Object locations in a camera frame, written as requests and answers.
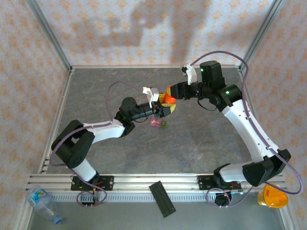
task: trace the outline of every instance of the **blue bottle cap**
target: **blue bottle cap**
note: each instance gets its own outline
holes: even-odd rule
[[[52,221],[52,223],[53,223],[53,224],[58,224],[58,223],[61,222],[61,220],[62,220],[62,217],[56,217],[56,218]]]

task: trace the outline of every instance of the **wall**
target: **wall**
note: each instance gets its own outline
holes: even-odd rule
[[[24,0],[0,1],[0,41],[0,222],[10,230],[67,72]]]
[[[182,65],[214,50],[243,57],[273,0],[38,2],[72,65]]]
[[[273,21],[250,64],[248,90],[259,122],[307,186],[307,2],[288,0]],[[297,191],[297,179],[286,171],[286,182]],[[301,229],[307,229],[307,189],[292,196]]]

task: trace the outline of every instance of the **clear plastic bottle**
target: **clear plastic bottle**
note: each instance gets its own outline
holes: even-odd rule
[[[58,213],[58,208],[54,200],[40,186],[36,185],[30,188],[27,191],[26,199],[40,216],[51,220],[53,224],[61,222],[62,217]]]

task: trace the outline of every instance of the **orange object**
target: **orange object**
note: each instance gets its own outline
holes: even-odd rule
[[[264,186],[263,191],[258,193],[257,200],[260,205],[273,208],[281,208],[288,204],[286,193],[269,185]]]
[[[165,104],[165,103],[175,104],[176,103],[176,98],[170,96],[171,95],[170,87],[171,87],[171,85],[169,85],[166,89],[164,99],[163,99],[163,102],[162,102],[163,104]]]

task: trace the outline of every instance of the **gray mat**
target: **gray mat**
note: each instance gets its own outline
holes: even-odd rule
[[[237,69],[223,69],[226,83],[241,86]],[[64,107],[59,130],[74,119],[82,123],[109,120],[105,93],[114,81],[128,81],[139,87],[158,88],[186,79],[180,69],[76,69]],[[123,84],[111,89],[109,107],[118,111],[121,101],[132,96],[138,103],[146,96]],[[214,108],[208,101],[202,104]],[[87,159],[99,173],[211,173],[226,163],[250,160],[250,154],[231,123],[217,110],[209,112],[196,99],[177,101],[175,111],[164,118],[165,129],[137,124],[126,137],[92,145]],[[55,156],[55,163],[60,160]],[[49,167],[48,173],[70,173],[65,168]]]
[[[92,209],[57,204],[62,223],[55,226],[33,213],[28,230],[284,230],[279,210],[260,206],[253,195],[228,209],[204,202],[174,203],[176,212],[166,218],[156,203],[105,203]]]

